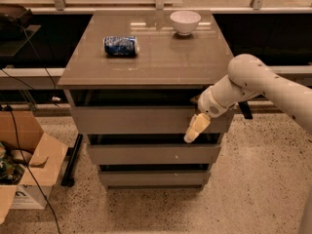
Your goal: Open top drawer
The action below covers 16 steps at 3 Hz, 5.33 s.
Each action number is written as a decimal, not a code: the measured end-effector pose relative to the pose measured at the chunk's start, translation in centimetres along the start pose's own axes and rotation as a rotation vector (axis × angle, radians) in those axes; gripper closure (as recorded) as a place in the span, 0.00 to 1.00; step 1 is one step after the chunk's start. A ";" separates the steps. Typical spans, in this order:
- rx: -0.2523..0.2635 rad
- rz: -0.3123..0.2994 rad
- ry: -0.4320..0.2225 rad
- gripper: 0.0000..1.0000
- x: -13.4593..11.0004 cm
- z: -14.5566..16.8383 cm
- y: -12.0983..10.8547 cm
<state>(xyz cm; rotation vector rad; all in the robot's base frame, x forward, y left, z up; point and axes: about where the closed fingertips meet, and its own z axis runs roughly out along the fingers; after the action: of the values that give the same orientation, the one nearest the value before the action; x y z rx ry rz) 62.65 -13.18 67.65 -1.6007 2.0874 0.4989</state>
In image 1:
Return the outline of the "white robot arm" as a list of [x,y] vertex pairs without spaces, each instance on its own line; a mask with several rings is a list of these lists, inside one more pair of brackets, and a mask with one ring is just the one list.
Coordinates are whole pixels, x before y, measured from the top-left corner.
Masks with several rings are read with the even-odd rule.
[[275,114],[235,117],[195,211],[194,234],[311,234],[311,90],[239,55],[225,77],[192,99],[185,140],[235,103],[265,97]]

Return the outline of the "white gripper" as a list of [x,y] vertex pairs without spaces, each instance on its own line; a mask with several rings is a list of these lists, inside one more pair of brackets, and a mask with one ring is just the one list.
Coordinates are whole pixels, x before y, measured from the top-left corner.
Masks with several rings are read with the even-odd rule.
[[224,114],[235,104],[234,99],[225,91],[219,91],[214,86],[209,86],[200,95],[190,100],[197,105],[200,114],[195,114],[184,136],[187,143],[193,142],[211,123],[211,118]]

